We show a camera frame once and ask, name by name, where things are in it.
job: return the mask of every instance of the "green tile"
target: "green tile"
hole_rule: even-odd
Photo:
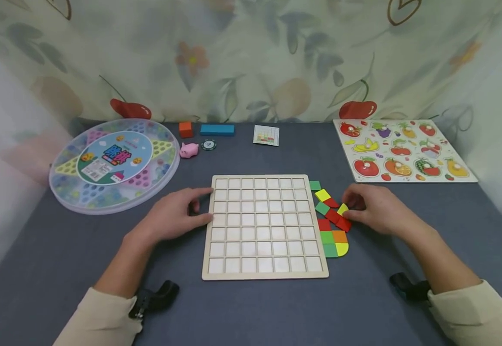
[[[324,255],[326,255],[327,259],[337,258],[338,249],[336,249],[336,244],[323,244],[324,247]]]
[[[309,181],[309,184],[311,186],[311,191],[320,191],[322,188],[320,187],[320,182],[319,181]]]
[[[330,210],[330,207],[328,207],[326,204],[324,204],[322,202],[319,202],[319,204],[316,205],[315,209],[320,214],[326,215],[328,210]]]
[[[336,242],[334,240],[334,234],[332,233],[332,231],[330,231],[330,232],[328,232],[328,231],[320,232],[320,239],[322,240],[323,244],[335,244],[335,242]]]

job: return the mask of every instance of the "pattern card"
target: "pattern card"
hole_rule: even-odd
[[[431,120],[334,120],[358,183],[478,179]]]
[[[255,125],[252,142],[255,144],[266,144],[279,146],[280,129],[277,127]]]
[[[203,280],[328,277],[306,175],[215,175]]]

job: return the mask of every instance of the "hand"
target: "hand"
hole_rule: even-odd
[[[341,200],[350,209],[355,209],[344,212],[343,217],[362,222],[378,233],[403,238],[409,230],[414,232],[425,225],[388,188],[382,186],[352,184]]]
[[[212,188],[183,189],[161,198],[133,232],[154,244],[174,239],[190,230],[206,225],[212,214],[189,216],[189,208],[199,212],[199,197],[213,192]]]

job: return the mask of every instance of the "sleeve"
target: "sleeve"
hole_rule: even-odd
[[[434,295],[430,311],[458,346],[502,345],[502,298],[488,284]]]
[[[131,346],[142,328],[128,317],[135,303],[90,288],[53,346]]]

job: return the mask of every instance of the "black clamp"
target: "black clamp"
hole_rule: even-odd
[[[426,280],[413,284],[405,273],[393,274],[389,277],[389,282],[397,293],[409,302],[427,301],[427,293],[432,289]]]
[[[137,320],[143,320],[145,314],[148,312],[166,310],[174,303],[179,291],[180,287],[178,284],[170,280],[165,281],[157,292],[141,288],[138,290],[138,299],[136,300],[134,308],[131,309],[128,316]]]

